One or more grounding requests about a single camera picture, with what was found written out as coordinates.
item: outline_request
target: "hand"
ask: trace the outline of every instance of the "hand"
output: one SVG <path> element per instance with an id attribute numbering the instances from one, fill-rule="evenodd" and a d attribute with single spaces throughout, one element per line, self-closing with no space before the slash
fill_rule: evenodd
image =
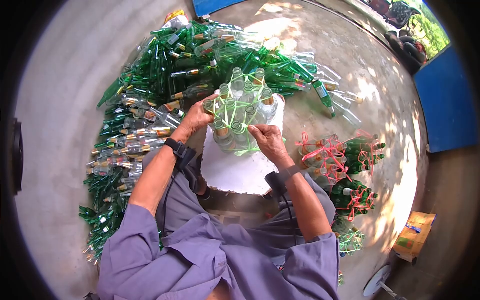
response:
<path id="1" fill-rule="evenodd" d="M 185 143 L 194 132 L 213 122 L 214 116 L 205 113 L 202 105 L 205 100 L 213 100 L 217 97 L 218 95 L 213 94 L 193 104 L 181 124 L 173 132 L 172 139 Z"/>
<path id="2" fill-rule="evenodd" d="M 248 131 L 257 140 L 258 147 L 279 169 L 294 165 L 283 144 L 282 134 L 277 126 L 266 124 L 248 125 Z"/>

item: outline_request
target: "shirt sleeve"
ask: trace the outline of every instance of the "shirt sleeve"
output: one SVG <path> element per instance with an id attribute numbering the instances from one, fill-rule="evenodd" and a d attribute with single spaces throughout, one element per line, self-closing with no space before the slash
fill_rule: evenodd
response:
<path id="1" fill-rule="evenodd" d="M 338 243 L 333 232 L 291 247 L 283 277 L 314 299 L 338 299 Z"/>
<path id="2" fill-rule="evenodd" d="M 120 228 L 105 243 L 97 293 L 114 299 L 116 288 L 159 256 L 156 221 L 141 206 L 129 204 Z"/>

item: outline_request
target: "metal pole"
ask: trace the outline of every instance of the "metal pole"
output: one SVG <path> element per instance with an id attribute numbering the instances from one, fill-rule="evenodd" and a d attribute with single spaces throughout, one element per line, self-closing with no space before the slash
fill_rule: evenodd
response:
<path id="1" fill-rule="evenodd" d="M 390 294 L 395 300 L 407 300 L 405 297 L 398 296 L 396 293 L 392 291 L 383 281 L 379 281 L 378 284 L 383 287 L 383 289 Z"/>

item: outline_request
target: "elderly man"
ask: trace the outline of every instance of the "elderly man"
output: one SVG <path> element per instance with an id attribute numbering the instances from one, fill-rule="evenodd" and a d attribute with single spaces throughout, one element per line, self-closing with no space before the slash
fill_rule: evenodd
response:
<path id="1" fill-rule="evenodd" d="M 173 140 L 185 143 L 213 121 L 202 101 L 191 107 Z M 279 172 L 295 168 L 278 127 L 248 130 Z M 102 300 L 338 299 L 338 246 L 330 228 L 335 208 L 308 174 L 292 171 L 285 181 L 293 224 L 285 208 L 255 228 L 223 226 L 199 205 L 184 174 L 172 182 L 177 156 L 170 146 L 148 156 L 120 229 L 103 249 L 97 287 Z M 157 224 L 165 224 L 162 251 Z"/>

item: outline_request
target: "wrist strap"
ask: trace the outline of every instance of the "wrist strap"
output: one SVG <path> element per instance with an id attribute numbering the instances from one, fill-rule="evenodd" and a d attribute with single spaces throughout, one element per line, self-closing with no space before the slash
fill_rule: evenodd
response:
<path id="1" fill-rule="evenodd" d="M 180 171 L 183 170 L 192 158 L 195 157 L 195 154 L 197 154 L 192 148 L 187 147 L 184 143 L 180 141 L 177 142 L 172 138 L 167 138 L 164 145 L 172 148 L 173 154 L 177 157 L 175 168 Z"/>
<path id="2" fill-rule="evenodd" d="M 296 165 L 293 165 L 285 170 L 280 171 L 280 173 L 276 173 L 275 171 L 268 173 L 265 176 L 265 181 L 272 188 L 273 194 L 276 197 L 280 197 L 287 192 L 285 182 L 298 172 L 300 172 L 300 168 Z"/>

